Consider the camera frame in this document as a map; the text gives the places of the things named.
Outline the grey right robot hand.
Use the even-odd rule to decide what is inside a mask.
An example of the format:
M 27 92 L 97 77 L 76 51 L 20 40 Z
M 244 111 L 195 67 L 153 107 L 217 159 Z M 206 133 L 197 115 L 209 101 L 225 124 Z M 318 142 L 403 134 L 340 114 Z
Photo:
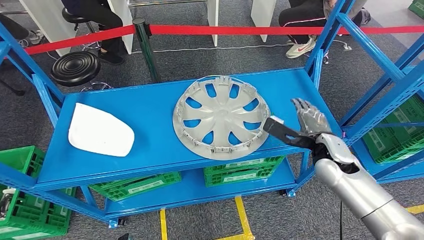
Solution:
M 301 132 L 310 136 L 332 132 L 326 116 L 316 106 L 302 98 L 292 98 L 291 102 L 295 107 Z

